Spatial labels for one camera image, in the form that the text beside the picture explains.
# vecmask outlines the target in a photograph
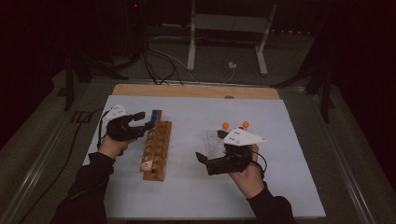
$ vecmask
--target white paper sheet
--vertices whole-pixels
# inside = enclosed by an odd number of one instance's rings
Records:
[[[109,96],[104,111],[121,104],[129,113],[163,111],[172,121],[165,180],[145,181],[139,171],[146,137],[117,158],[106,192],[106,213],[114,218],[213,219],[254,217],[248,202],[228,175],[209,176],[195,151],[205,154],[205,131],[250,123],[249,131],[265,136],[258,144],[268,162],[265,181],[273,195],[287,198],[295,217],[324,217],[325,212],[282,100]],[[97,133],[89,153],[96,151]],[[88,156],[84,164],[89,163]]]

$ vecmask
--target dark background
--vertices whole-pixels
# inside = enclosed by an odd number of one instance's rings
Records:
[[[213,2],[203,0],[197,9],[246,16],[267,13],[249,11],[240,1]],[[67,48],[73,46],[95,57],[111,59],[106,45],[106,23],[118,21],[117,12],[123,8],[120,4],[132,7],[134,1],[112,3],[113,8],[109,1],[102,0],[3,1],[0,6],[0,90],[4,107],[0,147],[52,90],[50,79],[64,69]],[[188,1],[141,3],[143,21],[151,25],[190,22]],[[106,13],[104,8],[113,13]],[[282,1],[272,27],[276,34],[292,31],[317,35],[303,67],[318,59],[335,63],[333,84],[339,86],[394,189],[395,8],[392,1]]]

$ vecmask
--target black sleeve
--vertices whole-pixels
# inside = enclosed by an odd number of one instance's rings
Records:
[[[274,197],[264,182],[265,189],[247,199],[260,224],[295,224],[291,204],[281,196]]]
[[[99,152],[89,157],[90,164],[78,170],[76,181],[58,205],[52,224],[106,223],[104,198],[115,160]]]

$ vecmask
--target small orange ball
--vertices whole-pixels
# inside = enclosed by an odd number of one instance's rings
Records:
[[[230,127],[230,125],[227,122],[223,122],[223,124],[222,124],[223,129],[228,129],[229,127]]]
[[[247,121],[244,121],[244,123],[242,124],[242,126],[246,129],[248,128],[250,124]]]

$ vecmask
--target metal stand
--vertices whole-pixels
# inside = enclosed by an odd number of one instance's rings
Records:
[[[262,42],[256,46],[257,61],[260,67],[260,74],[262,76],[268,75],[268,70],[265,65],[262,51],[270,33],[272,20],[276,12],[276,5],[272,5],[270,15],[268,18],[256,17],[235,17],[235,16],[220,16],[199,14],[195,12],[195,0],[191,3],[191,36],[189,59],[187,61],[187,69],[194,70],[195,64],[195,29],[209,29],[209,30],[223,30],[223,31],[242,31],[262,33]]]

